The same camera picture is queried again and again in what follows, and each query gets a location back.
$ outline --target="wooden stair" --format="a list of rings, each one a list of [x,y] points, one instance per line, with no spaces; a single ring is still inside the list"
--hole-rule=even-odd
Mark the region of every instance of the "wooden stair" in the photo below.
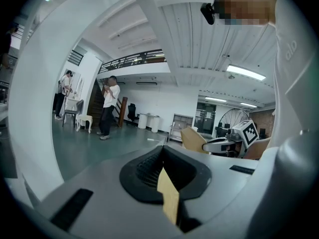
[[[99,84],[97,80],[95,80],[90,101],[89,101],[89,106],[88,106],[88,115],[91,115],[93,117],[93,124],[92,127],[98,126],[101,113],[102,113],[102,108],[104,104],[104,92],[105,90],[101,90],[101,86],[103,84]],[[117,114],[119,115],[118,121],[114,120],[114,122],[117,124],[117,126],[122,127],[123,125],[123,120],[124,120],[124,113],[125,113],[125,108],[126,108],[126,103],[127,103],[127,98],[123,97],[122,102],[118,99],[117,105],[115,106],[115,110]]]

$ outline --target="white t-shirt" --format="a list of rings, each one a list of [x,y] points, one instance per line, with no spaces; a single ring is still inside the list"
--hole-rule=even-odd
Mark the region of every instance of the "white t-shirt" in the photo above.
[[[66,75],[64,75],[61,78],[61,87],[62,87],[62,94],[66,95],[66,89],[63,89],[65,86],[69,86],[69,77],[67,77]]]
[[[118,100],[118,96],[120,93],[120,86],[119,85],[111,86],[110,89],[113,92],[114,98],[111,96],[111,93],[108,92],[106,97],[105,97],[105,100],[104,100],[103,108],[110,107],[110,106],[116,106],[116,102]]]
[[[318,98],[319,93],[309,92],[305,85],[296,85],[318,52],[316,34],[292,0],[277,0],[275,14],[278,48],[274,73],[276,112],[268,148],[279,147],[287,138],[308,128],[303,117],[314,116],[315,112],[313,107],[306,107],[308,104],[303,100]],[[289,92],[293,85],[295,89],[291,95],[292,92]],[[300,109],[302,105],[305,106],[303,111]]]

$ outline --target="brick wall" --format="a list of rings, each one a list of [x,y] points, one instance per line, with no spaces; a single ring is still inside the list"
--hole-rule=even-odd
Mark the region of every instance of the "brick wall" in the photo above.
[[[275,109],[262,111],[262,112],[250,112],[249,117],[257,124],[257,131],[261,128],[266,129],[266,135],[271,137],[274,127],[275,116],[272,115]]]

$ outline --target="black camera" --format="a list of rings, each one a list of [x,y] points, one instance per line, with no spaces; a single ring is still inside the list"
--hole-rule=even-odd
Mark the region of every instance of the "black camera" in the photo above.
[[[208,24],[213,25],[215,22],[215,12],[211,3],[203,3],[200,8],[201,13],[204,15]]]

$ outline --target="glass door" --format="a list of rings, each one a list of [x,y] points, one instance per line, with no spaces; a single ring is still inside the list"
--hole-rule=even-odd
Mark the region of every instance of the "glass door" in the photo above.
[[[213,133],[216,106],[206,103],[197,103],[194,126],[199,133]]]

